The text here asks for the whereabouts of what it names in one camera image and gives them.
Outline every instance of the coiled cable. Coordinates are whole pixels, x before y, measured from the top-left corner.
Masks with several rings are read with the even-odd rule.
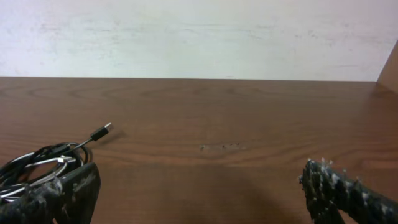
[[[99,128],[81,144],[63,142],[56,145],[45,146],[38,151],[30,152],[9,161],[0,168],[0,204],[12,202],[31,188],[38,187],[56,177],[61,177],[82,165],[91,162],[93,153],[85,145],[97,141],[113,129],[112,123]],[[39,177],[28,179],[34,169],[42,164],[57,162],[57,164]]]

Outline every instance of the usb cable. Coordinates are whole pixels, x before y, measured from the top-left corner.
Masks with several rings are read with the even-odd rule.
[[[37,187],[56,177],[61,177],[82,165],[91,162],[93,153],[86,147],[91,141],[97,141],[113,129],[112,123],[93,132],[83,143],[63,142],[52,146],[45,146],[38,151],[25,154],[13,159],[0,168],[0,205],[18,199],[31,187]],[[79,149],[85,154],[83,159]],[[29,180],[29,174],[41,164],[57,162],[47,173]]]

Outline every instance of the wooden panel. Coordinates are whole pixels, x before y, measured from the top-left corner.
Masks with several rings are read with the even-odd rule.
[[[90,144],[93,223],[310,223],[297,177],[325,157],[398,199],[398,97],[368,82],[0,78],[0,162]]]
[[[377,82],[398,93],[398,41],[392,49]]]

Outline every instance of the wood grain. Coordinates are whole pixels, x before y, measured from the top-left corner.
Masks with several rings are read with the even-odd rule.
[[[371,82],[0,78],[0,162],[91,144],[92,223],[310,223],[297,177],[325,157],[397,200],[398,97]]]
[[[398,93],[398,41],[392,49],[377,82]]]

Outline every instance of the wooden table surface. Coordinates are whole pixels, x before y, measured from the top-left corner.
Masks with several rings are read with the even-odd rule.
[[[307,158],[398,200],[398,96],[370,82],[0,78],[0,162],[90,143],[92,223],[311,223]]]

